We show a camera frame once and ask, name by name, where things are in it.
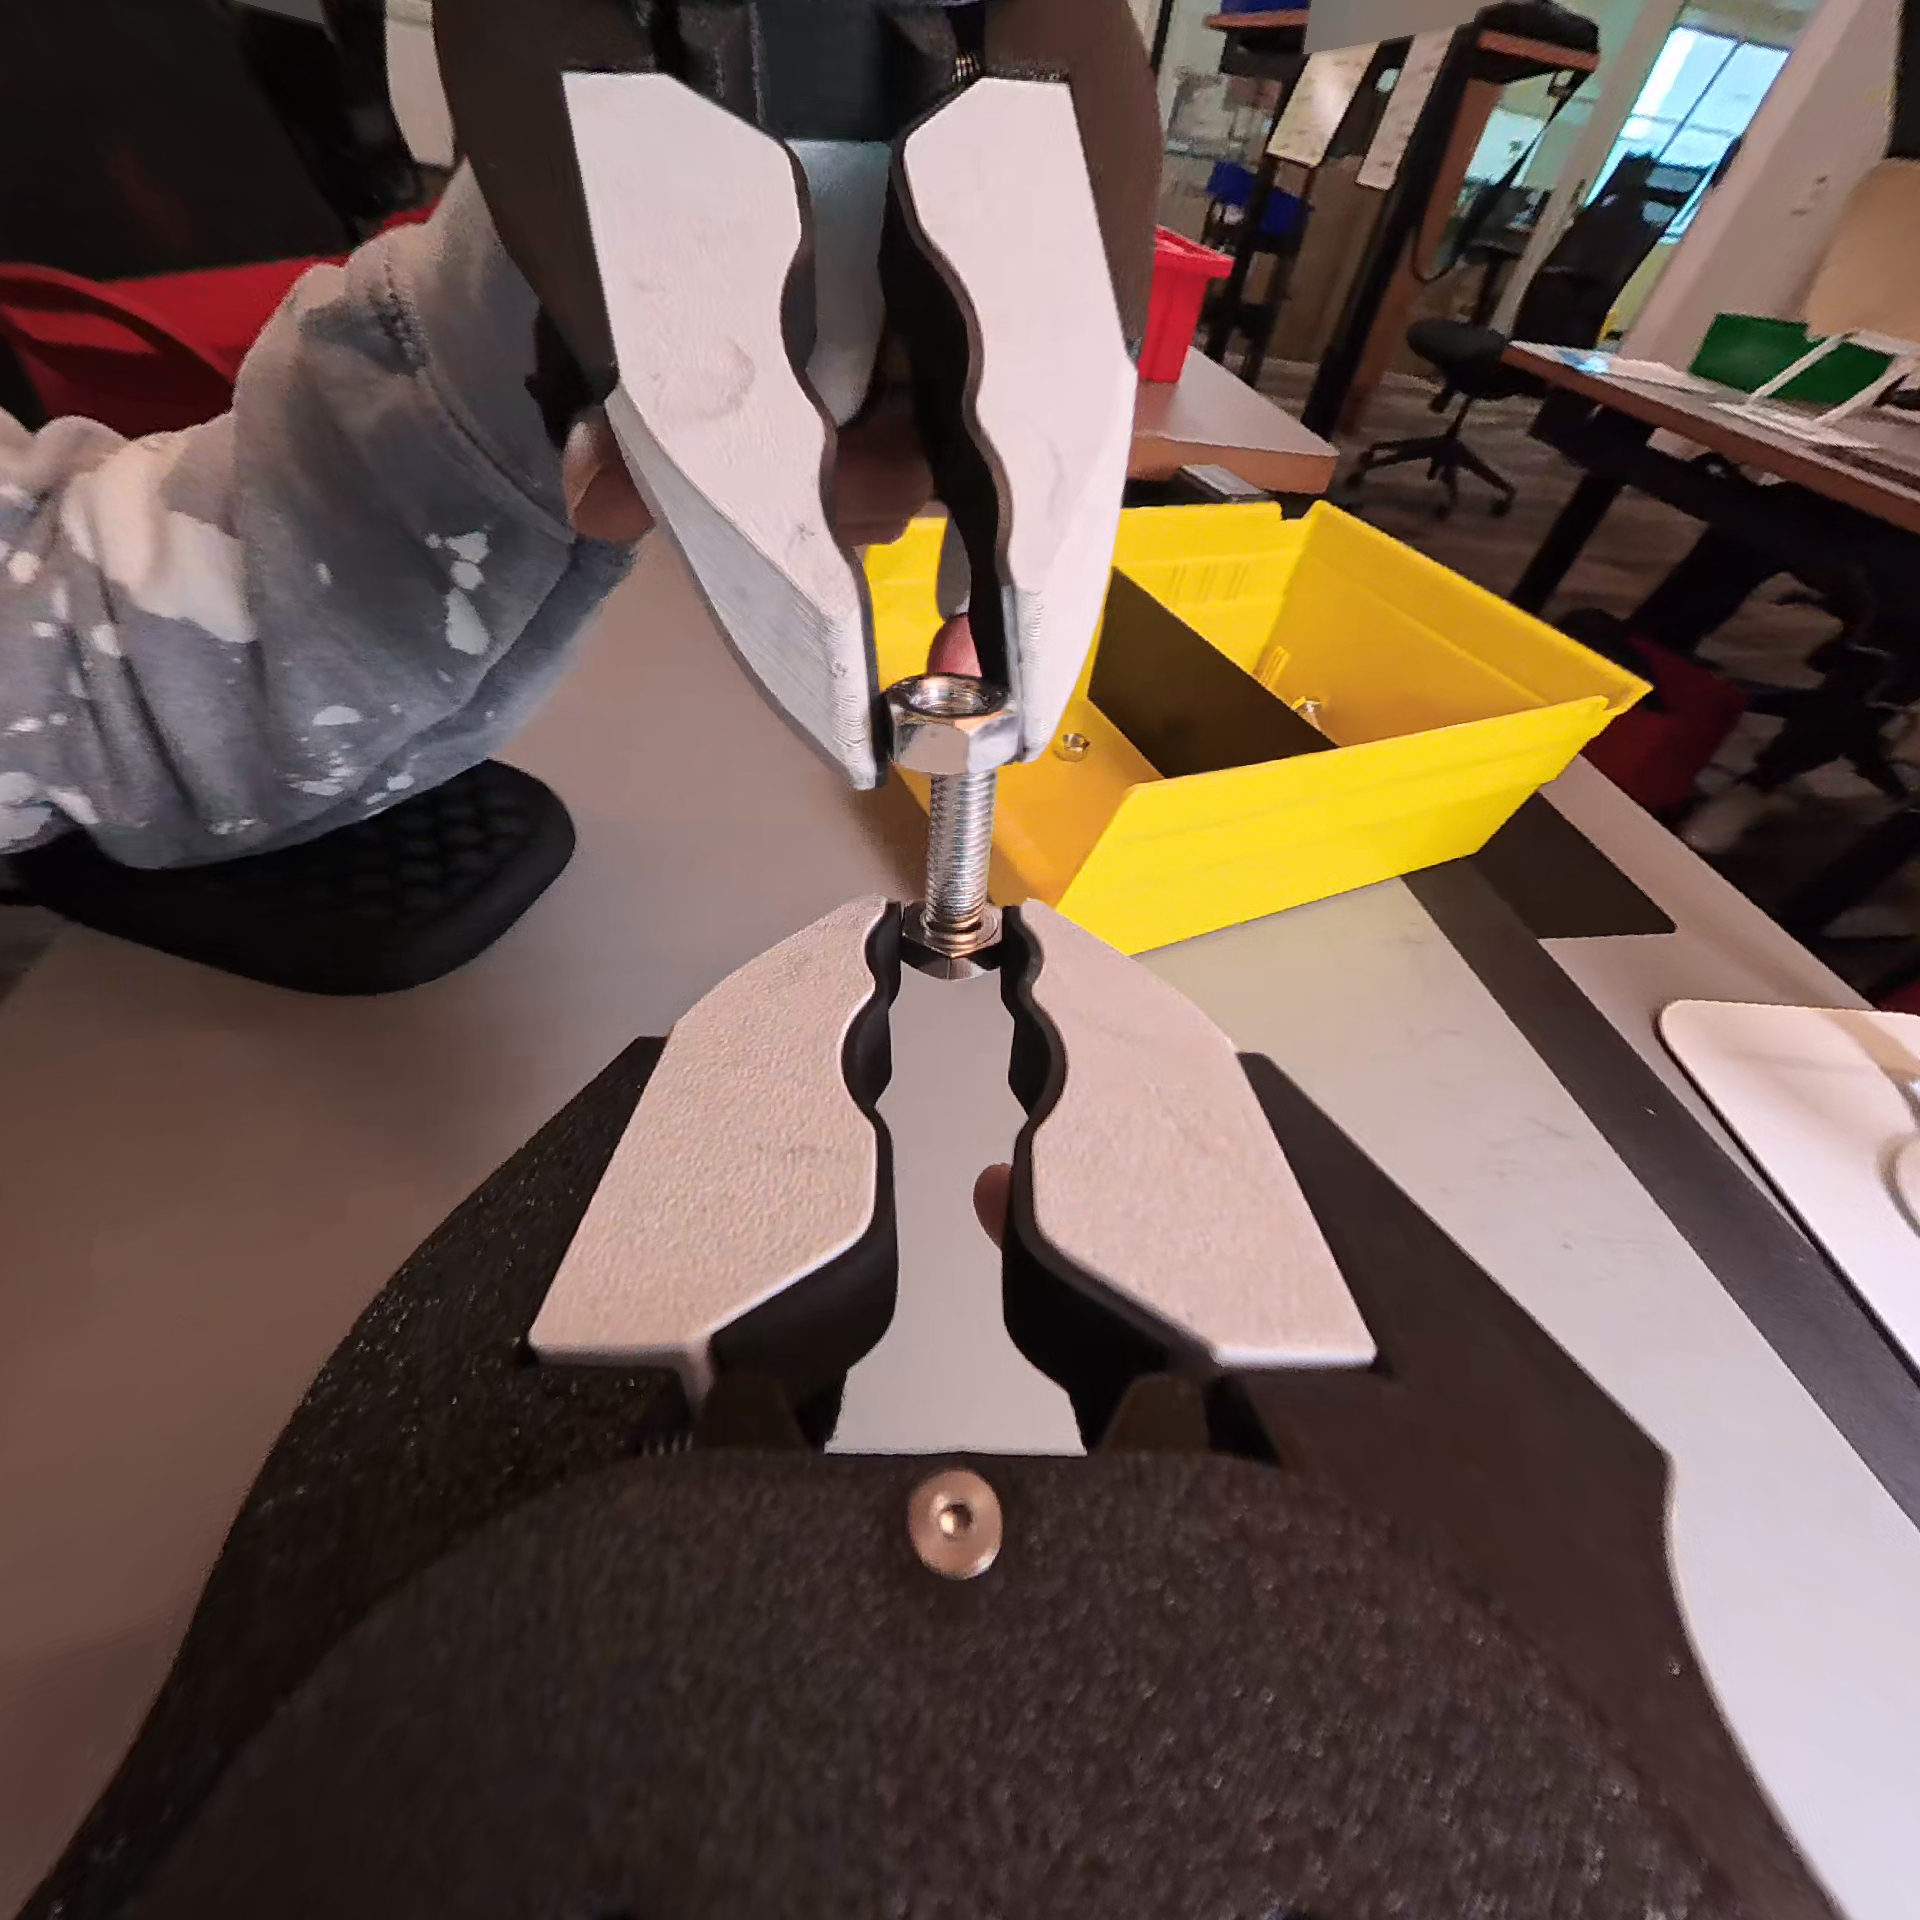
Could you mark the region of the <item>wooden and white document stand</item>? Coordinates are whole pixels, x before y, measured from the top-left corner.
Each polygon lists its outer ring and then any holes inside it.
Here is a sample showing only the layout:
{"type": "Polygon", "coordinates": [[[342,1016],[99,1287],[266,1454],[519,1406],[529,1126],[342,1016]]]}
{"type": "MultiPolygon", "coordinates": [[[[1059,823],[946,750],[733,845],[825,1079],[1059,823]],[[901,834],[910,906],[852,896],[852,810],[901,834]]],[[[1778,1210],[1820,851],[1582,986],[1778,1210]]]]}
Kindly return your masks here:
{"type": "Polygon", "coordinates": [[[1890,1341],[1917,1359],[1917,1016],[1677,999],[1668,1054],[1890,1341]]]}

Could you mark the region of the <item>tall black standing desk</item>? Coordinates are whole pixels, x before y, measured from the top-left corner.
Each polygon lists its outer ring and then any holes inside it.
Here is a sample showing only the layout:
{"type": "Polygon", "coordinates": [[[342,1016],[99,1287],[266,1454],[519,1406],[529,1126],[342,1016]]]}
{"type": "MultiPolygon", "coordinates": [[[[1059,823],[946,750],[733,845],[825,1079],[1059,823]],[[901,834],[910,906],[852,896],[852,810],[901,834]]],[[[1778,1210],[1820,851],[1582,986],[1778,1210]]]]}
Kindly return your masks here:
{"type": "Polygon", "coordinates": [[[1302,423],[1332,440],[1365,411],[1398,346],[1419,287],[1498,96],[1506,83],[1570,78],[1601,64],[1597,27],[1559,5],[1485,5],[1453,27],[1409,155],[1366,231],[1361,264],[1332,321],[1307,390],[1302,423]]]}

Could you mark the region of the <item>person's left forearm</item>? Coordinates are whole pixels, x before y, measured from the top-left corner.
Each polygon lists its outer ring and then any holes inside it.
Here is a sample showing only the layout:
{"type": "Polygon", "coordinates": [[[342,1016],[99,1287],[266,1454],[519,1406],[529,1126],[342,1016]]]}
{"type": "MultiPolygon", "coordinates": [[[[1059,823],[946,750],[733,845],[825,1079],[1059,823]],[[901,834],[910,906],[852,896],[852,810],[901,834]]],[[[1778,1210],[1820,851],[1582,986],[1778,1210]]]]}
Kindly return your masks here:
{"type": "Polygon", "coordinates": [[[3,851],[290,847],[502,746],[634,567],[578,531],[538,297],[465,162],[311,270],[231,407],[3,424],[3,851]]]}

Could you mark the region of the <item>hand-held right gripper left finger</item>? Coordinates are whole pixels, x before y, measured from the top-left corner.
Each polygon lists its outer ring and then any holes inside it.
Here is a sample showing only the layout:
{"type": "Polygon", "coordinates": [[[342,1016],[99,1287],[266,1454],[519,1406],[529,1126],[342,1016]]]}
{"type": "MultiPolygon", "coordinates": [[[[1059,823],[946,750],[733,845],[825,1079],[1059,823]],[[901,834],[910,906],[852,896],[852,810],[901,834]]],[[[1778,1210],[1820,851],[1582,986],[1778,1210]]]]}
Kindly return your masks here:
{"type": "Polygon", "coordinates": [[[901,909],[834,906],[671,1026],[534,1313],[539,1359],[834,1392],[889,1327],[901,909]]]}

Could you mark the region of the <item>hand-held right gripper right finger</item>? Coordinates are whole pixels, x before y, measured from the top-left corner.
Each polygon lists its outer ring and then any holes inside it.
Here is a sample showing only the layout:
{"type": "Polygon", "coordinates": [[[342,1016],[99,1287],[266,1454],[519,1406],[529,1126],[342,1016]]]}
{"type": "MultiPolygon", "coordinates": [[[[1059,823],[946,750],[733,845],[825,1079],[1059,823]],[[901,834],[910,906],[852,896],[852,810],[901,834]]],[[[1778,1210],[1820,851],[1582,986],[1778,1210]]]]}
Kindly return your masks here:
{"type": "Polygon", "coordinates": [[[1377,1338],[1235,1041],[1042,902],[1001,926],[1023,1110],[1001,1312],[1079,1418],[1146,1376],[1346,1374],[1377,1338]]]}

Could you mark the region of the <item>green plastic bin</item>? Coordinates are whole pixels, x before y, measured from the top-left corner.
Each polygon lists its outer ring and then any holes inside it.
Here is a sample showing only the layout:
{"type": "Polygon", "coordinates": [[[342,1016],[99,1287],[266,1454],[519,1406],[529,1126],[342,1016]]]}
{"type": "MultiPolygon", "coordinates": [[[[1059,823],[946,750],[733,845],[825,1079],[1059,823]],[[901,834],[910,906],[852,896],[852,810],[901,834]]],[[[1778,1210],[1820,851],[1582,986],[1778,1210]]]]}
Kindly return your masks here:
{"type": "Polygon", "coordinates": [[[1916,342],[1873,328],[1719,315],[1689,370],[1723,414],[1806,438],[1834,438],[1884,403],[1916,414],[1916,342]]]}

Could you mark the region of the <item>person's left hand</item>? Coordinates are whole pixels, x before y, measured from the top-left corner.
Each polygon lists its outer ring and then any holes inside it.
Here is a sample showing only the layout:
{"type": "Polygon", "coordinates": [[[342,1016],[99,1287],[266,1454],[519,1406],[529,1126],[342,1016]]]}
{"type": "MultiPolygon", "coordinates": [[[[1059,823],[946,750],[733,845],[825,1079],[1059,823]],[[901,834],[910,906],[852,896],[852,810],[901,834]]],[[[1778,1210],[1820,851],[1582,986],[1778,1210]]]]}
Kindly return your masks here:
{"type": "Polygon", "coordinates": [[[901,415],[844,453],[803,385],[766,376],[730,407],[620,387],[549,438],[573,529],[627,536],[644,501],[771,699],[830,704],[820,686],[836,665],[874,673],[869,606],[849,570],[933,493],[901,415]]]}

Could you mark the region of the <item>red plastic bin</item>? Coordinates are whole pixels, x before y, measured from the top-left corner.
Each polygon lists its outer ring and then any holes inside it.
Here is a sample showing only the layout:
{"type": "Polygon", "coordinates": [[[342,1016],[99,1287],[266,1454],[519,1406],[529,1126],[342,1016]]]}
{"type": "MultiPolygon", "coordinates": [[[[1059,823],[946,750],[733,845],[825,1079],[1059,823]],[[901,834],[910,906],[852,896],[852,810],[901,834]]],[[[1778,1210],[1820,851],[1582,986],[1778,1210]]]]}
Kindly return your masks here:
{"type": "Polygon", "coordinates": [[[1213,285],[1231,274],[1231,255],[1166,225],[1157,227],[1138,354],[1141,384],[1174,384],[1193,346],[1213,285]]]}

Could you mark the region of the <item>white paper sheet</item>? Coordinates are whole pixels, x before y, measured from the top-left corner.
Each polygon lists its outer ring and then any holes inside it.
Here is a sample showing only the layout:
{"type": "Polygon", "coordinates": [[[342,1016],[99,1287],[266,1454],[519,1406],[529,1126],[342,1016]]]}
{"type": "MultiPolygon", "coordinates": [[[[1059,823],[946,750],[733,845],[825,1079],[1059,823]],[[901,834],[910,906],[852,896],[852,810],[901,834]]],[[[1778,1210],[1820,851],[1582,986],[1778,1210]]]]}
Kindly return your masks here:
{"type": "Polygon", "coordinates": [[[1411,39],[1394,87],[1385,96],[1378,128],[1355,173],[1358,187],[1385,191],[1396,181],[1451,39],[1453,29],[1422,31],[1411,39]]]}
{"type": "Polygon", "coordinates": [[[1270,159],[1319,166],[1354,105],[1354,96],[1373,58],[1377,43],[1321,49],[1307,57],[1281,112],[1265,153],[1270,159]]]}

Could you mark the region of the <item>yellow plastic bin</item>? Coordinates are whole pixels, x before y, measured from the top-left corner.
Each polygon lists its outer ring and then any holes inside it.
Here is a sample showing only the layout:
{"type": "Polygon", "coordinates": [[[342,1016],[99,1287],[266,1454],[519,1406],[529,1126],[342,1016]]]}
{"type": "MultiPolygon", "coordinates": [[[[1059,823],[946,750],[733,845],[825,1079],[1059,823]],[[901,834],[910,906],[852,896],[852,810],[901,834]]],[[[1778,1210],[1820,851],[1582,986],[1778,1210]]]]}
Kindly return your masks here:
{"type": "Polygon", "coordinates": [[[1092,705],[999,776],[995,896],[1041,901],[1124,952],[1180,943],[1478,851],[1647,691],[1537,614],[1327,502],[1121,513],[1114,569],[1332,751],[1163,779],[1092,705]]]}

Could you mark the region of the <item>red storage bag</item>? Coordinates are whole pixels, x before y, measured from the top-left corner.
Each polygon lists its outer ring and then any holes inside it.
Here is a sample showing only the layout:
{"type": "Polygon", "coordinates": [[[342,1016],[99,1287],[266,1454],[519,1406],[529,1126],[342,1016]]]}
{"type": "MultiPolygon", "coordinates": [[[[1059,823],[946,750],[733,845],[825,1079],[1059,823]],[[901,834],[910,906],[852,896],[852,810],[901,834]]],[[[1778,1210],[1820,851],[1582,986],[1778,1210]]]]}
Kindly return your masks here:
{"type": "Polygon", "coordinates": [[[1691,802],[1695,779],[1743,717],[1740,686],[1601,613],[1579,626],[1570,622],[1567,633],[1647,683],[1645,697],[1596,734],[1582,753],[1631,802],[1668,821],[1691,802]]]}

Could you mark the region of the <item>black office chair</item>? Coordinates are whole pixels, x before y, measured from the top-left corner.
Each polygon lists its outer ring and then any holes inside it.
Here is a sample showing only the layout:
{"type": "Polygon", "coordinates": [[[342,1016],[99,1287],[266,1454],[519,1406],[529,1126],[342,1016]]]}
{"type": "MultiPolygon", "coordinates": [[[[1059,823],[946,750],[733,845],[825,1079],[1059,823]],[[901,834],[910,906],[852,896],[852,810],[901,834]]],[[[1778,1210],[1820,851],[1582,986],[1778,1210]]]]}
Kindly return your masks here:
{"type": "Polygon", "coordinates": [[[1655,240],[1645,217],[1650,170],[1652,158],[1643,153],[1618,162],[1526,282],[1510,327],[1417,319],[1409,328],[1409,346],[1443,376],[1430,408],[1449,414],[1446,426],[1365,448],[1349,473],[1350,493],[1377,467],[1422,463],[1427,478],[1444,491],[1433,510],[1437,519],[1457,510],[1462,473],[1492,488],[1491,513],[1510,513],[1518,491],[1465,440],[1468,415],[1481,402],[1545,395],[1533,375],[1506,361],[1508,344],[1596,346],[1606,313],[1655,240]]]}

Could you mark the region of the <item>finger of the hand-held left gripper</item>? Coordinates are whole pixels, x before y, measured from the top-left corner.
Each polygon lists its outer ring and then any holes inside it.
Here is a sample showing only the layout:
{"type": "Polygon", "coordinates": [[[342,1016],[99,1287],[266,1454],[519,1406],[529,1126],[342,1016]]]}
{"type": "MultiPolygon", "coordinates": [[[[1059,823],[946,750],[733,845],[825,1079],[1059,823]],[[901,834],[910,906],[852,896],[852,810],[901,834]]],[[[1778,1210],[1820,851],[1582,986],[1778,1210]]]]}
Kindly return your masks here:
{"type": "Polygon", "coordinates": [[[1033,760],[1103,610],[1135,415],[1065,81],[978,78],[898,137],[895,333],[977,657],[1033,760]]]}
{"type": "Polygon", "coordinates": [[[874,610],[830,493],[878,365],[882,143],[782,142],[657,71],[562,96],[629,473],[771,705],[875,787],[874,610]]]}

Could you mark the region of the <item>red tote bag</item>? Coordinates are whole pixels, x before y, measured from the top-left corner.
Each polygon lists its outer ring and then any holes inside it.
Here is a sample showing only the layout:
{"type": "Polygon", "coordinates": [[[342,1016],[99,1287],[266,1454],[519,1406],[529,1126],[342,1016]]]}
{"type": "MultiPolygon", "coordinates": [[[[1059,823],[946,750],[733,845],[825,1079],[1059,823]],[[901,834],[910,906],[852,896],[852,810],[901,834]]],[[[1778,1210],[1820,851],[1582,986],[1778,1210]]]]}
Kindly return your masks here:
{"type": "Polygon", "coordinates": [[[27,426],[84,418],[140,438],[219,415],[297,280],[342,255],[145,278],[3,267],[5,408],[27,426]]]}

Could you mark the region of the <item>black partition panel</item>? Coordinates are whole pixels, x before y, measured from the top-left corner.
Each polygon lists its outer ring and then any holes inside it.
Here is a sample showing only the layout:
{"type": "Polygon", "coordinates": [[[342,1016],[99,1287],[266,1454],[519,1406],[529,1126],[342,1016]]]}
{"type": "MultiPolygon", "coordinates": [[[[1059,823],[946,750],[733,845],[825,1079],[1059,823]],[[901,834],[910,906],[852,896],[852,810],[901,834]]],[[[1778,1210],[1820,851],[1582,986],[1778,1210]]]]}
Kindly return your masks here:
{"type": "Polygon", "coordinates": [[[115,280],[339,255],[426,207],[387,5],[5,1],[3,257],[115,280]]]}

